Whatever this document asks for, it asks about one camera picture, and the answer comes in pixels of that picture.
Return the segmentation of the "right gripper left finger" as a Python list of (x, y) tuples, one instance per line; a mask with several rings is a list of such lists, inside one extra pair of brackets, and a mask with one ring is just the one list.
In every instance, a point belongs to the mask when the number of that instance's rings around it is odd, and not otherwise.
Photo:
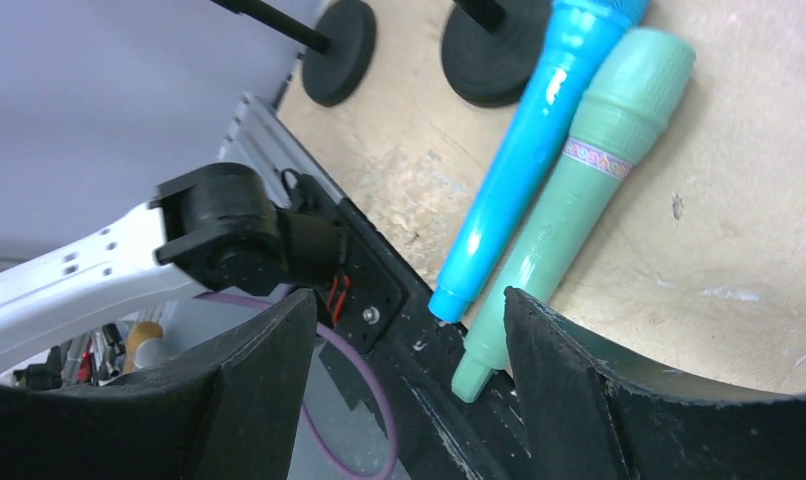
[(301, 290), (103, 387), (0, 385), (0, 479), (284, 479), (316, 325)]

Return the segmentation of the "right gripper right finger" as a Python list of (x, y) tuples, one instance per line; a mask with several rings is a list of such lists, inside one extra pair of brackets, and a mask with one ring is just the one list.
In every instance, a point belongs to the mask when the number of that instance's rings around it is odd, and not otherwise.
[(536, 478), (806, 479), (806, 394), (690, 374), (505, 296)]

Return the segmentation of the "mint green microphone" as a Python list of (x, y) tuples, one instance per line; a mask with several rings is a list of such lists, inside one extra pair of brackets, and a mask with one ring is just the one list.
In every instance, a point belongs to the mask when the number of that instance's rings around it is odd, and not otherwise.
[(638, 27), (614, 47), (587, 87), (567, 139), (464, 339), (451, 380), (462, 401), (477, 399), (509, 366), (504, 291), (548, 301), (630, 171), (667, 128), (696, 53), (683, 38)]

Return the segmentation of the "blue microphone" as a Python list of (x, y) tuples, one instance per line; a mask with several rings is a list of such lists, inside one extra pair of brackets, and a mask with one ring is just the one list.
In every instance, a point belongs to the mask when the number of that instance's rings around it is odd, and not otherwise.
[(429, 311), (456, 323), (479, 296), (562, 145), (583, 92), (646, 1), (550, 1), (538, 62), (447, 254)]

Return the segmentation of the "black round-base stand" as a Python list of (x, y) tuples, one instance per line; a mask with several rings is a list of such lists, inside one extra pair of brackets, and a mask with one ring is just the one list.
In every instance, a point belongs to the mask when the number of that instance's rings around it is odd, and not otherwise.
[(440, 48), (452, 90), (478, 107), (516, 103), (538, 62), (551, 8), (545, 0), (456, 1)]

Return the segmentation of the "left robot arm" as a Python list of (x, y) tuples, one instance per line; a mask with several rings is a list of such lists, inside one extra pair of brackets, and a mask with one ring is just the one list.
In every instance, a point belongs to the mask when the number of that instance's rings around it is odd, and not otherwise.
[(343, 256), (331, 220), (275, 206), (251, 167), (198, 168), (117, 221), (0, 273), (0, 375), (154, 305), (324, 285)]

